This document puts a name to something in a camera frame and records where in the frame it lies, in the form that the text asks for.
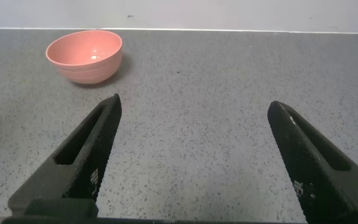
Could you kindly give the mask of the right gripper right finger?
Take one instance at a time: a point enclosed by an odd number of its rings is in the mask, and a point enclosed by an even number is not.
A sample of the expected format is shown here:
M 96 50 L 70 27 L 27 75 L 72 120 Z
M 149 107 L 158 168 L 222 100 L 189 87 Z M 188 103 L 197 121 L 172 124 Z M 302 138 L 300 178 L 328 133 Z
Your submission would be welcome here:
M 292 107 L 267 117 L 306 221 L 358 223 L 358 165 Z

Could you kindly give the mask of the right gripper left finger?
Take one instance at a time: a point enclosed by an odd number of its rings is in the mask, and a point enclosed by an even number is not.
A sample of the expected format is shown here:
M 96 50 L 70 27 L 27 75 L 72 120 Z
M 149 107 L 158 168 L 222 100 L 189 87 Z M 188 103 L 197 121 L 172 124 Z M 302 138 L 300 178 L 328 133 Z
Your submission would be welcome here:
M 34 199 L 96 201 L 122 115 L 118 94 L 101 101 L 8 200 L 21 215 Z

